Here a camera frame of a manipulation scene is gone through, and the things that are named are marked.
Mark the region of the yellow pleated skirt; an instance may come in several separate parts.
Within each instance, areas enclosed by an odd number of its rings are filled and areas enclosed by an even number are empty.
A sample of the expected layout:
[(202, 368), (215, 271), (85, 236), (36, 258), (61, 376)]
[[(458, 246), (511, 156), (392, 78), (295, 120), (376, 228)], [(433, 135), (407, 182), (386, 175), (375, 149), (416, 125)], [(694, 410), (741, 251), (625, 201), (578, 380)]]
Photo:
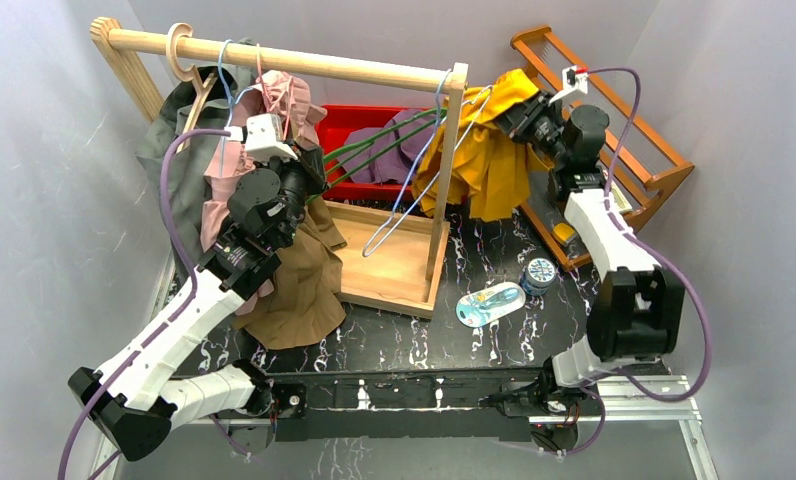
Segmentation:
[(447, 201), (460, 204), (467, 199), (471, 218), (491, 222), (510, 217), (531, 194), (529, 174), (553, 166), (548, 157), (513, 142), (494, 124), (508, 108), (539, 92), (521, 69), (502, 74), (489, 88), (465, 91)]

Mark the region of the purple skirt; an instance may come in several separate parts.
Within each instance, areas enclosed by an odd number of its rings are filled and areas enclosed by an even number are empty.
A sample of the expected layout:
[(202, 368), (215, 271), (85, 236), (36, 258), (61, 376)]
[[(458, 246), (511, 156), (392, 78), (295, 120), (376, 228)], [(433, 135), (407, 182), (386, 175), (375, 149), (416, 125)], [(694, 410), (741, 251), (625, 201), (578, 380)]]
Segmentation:
[(337, 161), (344, 163), (342, 168), (346, 172), (358, 168), (362, 163), (385, 150), (393, 142), (400, 139), (403, 139), (403, 142), (389, 149), (356, 173), (353, 173), (349, 180), (354, 183), (402, 184), (408, 176), (415, 157), (434, 133), (435, 115), (426, 114), (421, 116), (421, 113), (422, 110), (420, 109), (401, 110), (393, 115), (383, 126), (359, 128), (352, 131), (348, 135), (344, 146), (362, 142), (385, 129), (402, 123), (402, 126), (379, 137), (370, 145), (364, 148), (355, 147), (340, 155)]

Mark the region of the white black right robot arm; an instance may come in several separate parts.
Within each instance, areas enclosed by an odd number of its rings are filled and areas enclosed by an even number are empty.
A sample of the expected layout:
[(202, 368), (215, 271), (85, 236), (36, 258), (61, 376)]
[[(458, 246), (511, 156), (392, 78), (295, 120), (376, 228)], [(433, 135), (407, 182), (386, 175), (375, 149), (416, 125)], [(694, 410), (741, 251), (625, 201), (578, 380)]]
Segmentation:
[(565, 114), (552, 94), (539, 92), (508, 107), (495, 124), (552, 161), (548, 189), (588, 250), (600, 289), (580, 340), (548, 358), (533, 382), (480, 403), (503, 414), (513, 408), (561, 414), (588, 395), (590, 383), (672, 352), (686, 290), (677, 274), (633, 243), (632, 228), (605, 189), (609, 177), (599, 163), (609, 117), (602, 109), (580, 105)]

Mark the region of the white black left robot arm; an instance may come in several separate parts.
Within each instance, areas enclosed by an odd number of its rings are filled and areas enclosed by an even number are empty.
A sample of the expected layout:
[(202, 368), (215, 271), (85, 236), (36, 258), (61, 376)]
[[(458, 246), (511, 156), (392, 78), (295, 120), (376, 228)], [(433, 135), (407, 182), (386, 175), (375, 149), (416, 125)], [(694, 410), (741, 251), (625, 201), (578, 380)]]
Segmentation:
[(156, 317), (99, 367), (78, 368), (68, 386), (128, 461), (155, 451), (180, 426), (225, 410), (263, 416), (276, 401), (272, 379), (239, 360), (185, 380), (173, 375), (221, 321), (280, 267), (307, 200), (327, 189), (323, 150), (287, 140), (248, 148), (254, 170), (237, 183), (229, 216), (210, 249), (189, 263), (188, 280)]

